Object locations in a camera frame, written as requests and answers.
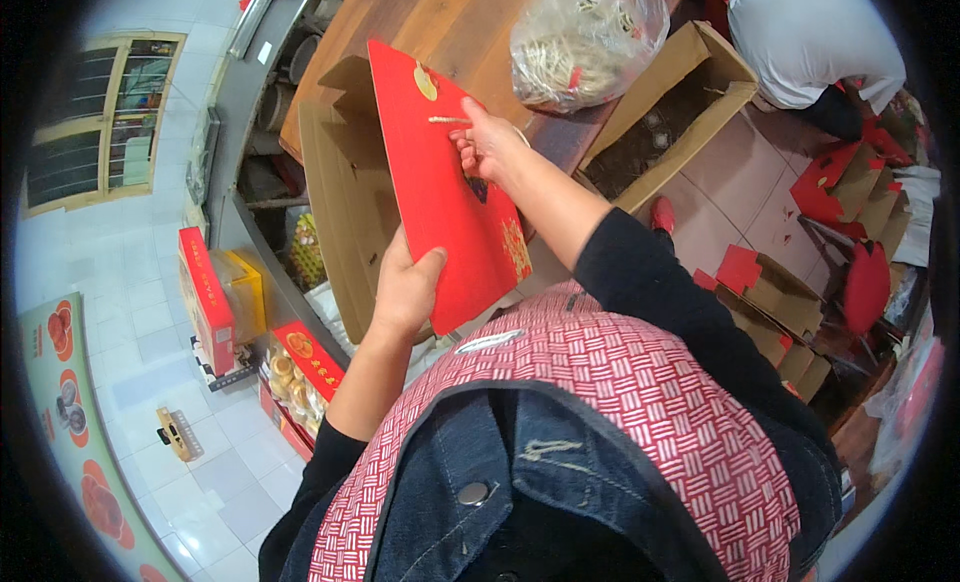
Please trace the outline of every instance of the red and white patterned apron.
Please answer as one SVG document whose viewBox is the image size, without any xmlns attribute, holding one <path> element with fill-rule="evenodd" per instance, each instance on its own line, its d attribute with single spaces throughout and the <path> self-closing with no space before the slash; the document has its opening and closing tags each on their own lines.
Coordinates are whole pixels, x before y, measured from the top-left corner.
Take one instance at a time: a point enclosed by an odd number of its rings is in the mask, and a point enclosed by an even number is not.
<svg viewBox="0 0 960 582">
<path fill-rule="evenodd" d="M 601 310 L 571 280 L 482 326 L 400 396 L 326 511 L 310 582 L 363 579 L 407 432 L 438 392 L 477 379 L 541 380 L 580 397 L 656 465 L 731 580 L 787 579 L 800 514 L 774 445 L 683 341 Z"/>
</svg>

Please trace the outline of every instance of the window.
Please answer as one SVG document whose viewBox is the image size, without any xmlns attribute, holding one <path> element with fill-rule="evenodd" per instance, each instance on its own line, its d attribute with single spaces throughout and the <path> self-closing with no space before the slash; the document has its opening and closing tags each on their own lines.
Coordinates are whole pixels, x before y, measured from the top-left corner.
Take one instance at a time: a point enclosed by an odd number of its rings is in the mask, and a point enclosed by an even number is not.
<svg viewBox="0 0 960 582">
<path fill-rule="evenodd" d="M 96 38 L 42 116 L 24 179 L 28 215 L 149 194 L 163 107 L 185 35 Z"/>
</svg>

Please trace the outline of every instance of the clear plastic bag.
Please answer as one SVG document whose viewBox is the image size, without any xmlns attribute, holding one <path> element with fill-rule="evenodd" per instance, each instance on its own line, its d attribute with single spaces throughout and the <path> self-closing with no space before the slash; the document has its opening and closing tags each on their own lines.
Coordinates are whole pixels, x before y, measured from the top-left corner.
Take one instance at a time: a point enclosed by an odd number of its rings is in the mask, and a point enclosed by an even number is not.
<svg viewBox="0 0 960 582">
<path fill-rule="evenodd" d="M 666 40 L 665 0 L 530 0 L 510 31 L 513 94 L 558 113 L 622 96 Z"/>
</svg>

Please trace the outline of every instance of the red cushion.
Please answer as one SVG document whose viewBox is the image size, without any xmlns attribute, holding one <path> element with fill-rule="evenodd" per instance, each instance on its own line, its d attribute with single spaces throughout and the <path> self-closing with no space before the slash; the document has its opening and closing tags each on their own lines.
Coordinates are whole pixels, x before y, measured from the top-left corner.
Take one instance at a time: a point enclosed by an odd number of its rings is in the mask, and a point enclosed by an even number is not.
<svg viewBox="0 0 960 582">
<path fill-rule="evenodd" d="M 890 298 L 890 268 L 883 246 L 872 243 L 853 247 L 853 262 L 846 274 L 844 312 L 846 327 L 857 336 L 866 334 L 883 315 Z"/>
</svg>

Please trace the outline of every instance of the metal button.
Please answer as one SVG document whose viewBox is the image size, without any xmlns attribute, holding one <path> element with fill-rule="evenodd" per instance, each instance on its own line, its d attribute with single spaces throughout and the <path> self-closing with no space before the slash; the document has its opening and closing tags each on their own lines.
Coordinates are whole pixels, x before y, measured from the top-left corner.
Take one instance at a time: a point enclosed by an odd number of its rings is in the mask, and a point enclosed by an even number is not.
<svg viewBox="0 0 960 582">
<path fill-rule="evenodd" d="M 474 505 L 474 507 L 476 507 L 482 505 L 483 501 L 487 500 L 489 493 L 490 491 L 487 485 L 483 482 L 470 482 L 457 494 L 457 500 L 460 501 L 462 505 Z"/>
</svg>

